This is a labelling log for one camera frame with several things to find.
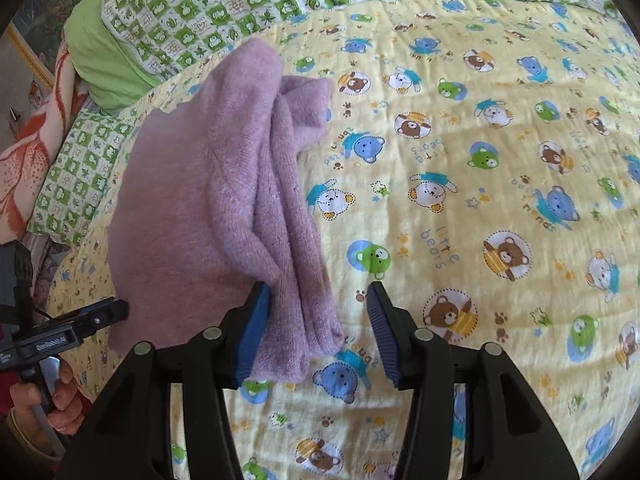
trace yellow bedsheet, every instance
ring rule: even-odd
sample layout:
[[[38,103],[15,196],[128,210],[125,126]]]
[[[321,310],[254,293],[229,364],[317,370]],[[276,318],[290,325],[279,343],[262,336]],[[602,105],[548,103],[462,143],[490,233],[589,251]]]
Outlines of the yellow bedsheet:
[[[386,379],[366,314],[367,284],[382,279],[396,305],[451,343],[500,342],[586,478],[640,402],[636,41],[590,10],[480,0],[319,10],[259,36],[287,73],[335,81],[328,133],[299,168],[345,348],[314,360],[301,384],[227,394],[246,477],[393,471],[410,394]],[[121,115],[140,124],[152,108],[172,110],[223,54]],[[134,141],[58,269],[52,313],[114,294],[106,230]],[[105,339],[66,356],[91,397],[118,363]],[[333,370],[347,387],[331,382]],[[184,478],[179,389],[172,409]],[[327,460],[314,464],[321,443]]]

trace green pillowcase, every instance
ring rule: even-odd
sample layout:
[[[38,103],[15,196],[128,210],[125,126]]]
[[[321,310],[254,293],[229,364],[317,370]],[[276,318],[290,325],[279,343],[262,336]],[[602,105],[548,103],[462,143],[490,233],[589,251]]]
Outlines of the green pillowcase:
[[[89,95],[107,113],[115,115],[164,81],[140,67],[104,27],[100,0],[82,0],[74,7],[65,23],[65,41]]]
[[[79,245],[132,126],[80,110],[36,200],[28,231]]]

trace folded towel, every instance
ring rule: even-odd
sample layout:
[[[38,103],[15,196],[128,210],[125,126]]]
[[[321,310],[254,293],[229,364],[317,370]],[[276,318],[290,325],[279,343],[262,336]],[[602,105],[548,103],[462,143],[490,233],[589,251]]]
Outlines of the folded towel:
[[[181,344],[244,303],[254,280],[271,310],[252,376],[301,381],[342,330],[296,157],[325,130],[331,83],[282,76],[251,40],[188,103],[154,110],[130,154],[109,229],[109,260],[129,319],[110,346]]]

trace blue bear print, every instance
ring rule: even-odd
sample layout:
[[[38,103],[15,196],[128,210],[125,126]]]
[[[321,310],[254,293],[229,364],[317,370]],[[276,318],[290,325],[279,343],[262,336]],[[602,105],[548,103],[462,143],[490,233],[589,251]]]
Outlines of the blue bear print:
[[[465,4],[460,0],[447,0],[442,3],[442,6],[447,12],[462,12],[466,10]]]
[[[538,212],[553,224],[560,224],[565,229],[572,230],[566,222],[575,222],[580,219],[580,215],[575,209],[574,201],[560,186],[553,186],[545,197],[537,189]]]
[[[564,20],[568,19],[567,15],[566,15],[566,7],[563,4],[551,4],[551,8],[562,19],[564,19]]]
[[[626,170],[629,172],[629,176],[640,184],[640,158],[635,155],[625,155],[624,158],[628,163]]]
[[[367,47],[372,46],[369,40],[364,38],[353,38],[347,40],[340,50],[343,52],[351,52],[352,54],[364,54],[367,51]]]
[[[582,464],[582,476],[585,478],[588,476],[586,473],[596,469],[609,453],[613,444],[613,425],[615,423],[616,418],[612,416],[604,426],[591,435],[584,446],[589,453],[589,457]]]
[[[534,56],[521,57],[518,60],[518,64],[530,73],[530,76],[528,76],[530,81],[536,81],[538,83],[548,81],[548,75],[546,74],[547,67],[543,67],[538,61],[538,58]]]
[[[354,152],[369,164],[376,161],[376,157],[380,154],[384,145],[385,139],[370,136],[369,132],[349,134],[342,142],[344,158],[350,158],[351,152]]]
[[[436,48],[439,44],[440,40],[436,40],[435,38],[418,38],[415,40],[415,46],[409,45],[409,48],[413,50],[411,57],[420,59],[422,56],[436,54],[440,51],[439,48]]]
[[[341,399],[347,404],[355,400],[358,375],[353,368],[344,363],[332,363],[318,370],[314,373],[313,380],[316,386],[322,386],[336,399]]]
[[[569,29],[565,27],[564,23],[555,22],[552,23],[551,26],[558,32],[569,32]]]
[[[569,43],[568,41],[561,40],[560,38],[556,39],[556,43],[562,47],[563,50],[569,50],[574,54],[579,54],[580,50],[573,43]]]

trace white bear print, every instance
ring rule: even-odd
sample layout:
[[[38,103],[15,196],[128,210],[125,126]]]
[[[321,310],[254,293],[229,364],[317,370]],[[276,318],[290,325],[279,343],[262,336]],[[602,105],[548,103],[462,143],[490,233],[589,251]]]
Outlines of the white bear print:
[[[325,220],[333,220],[340,213],[347,211],[355,200],[356,197],[351,193],[345,193],[339,189],[328,189],[318,197],[316,205],[322,211],[322,217]]]

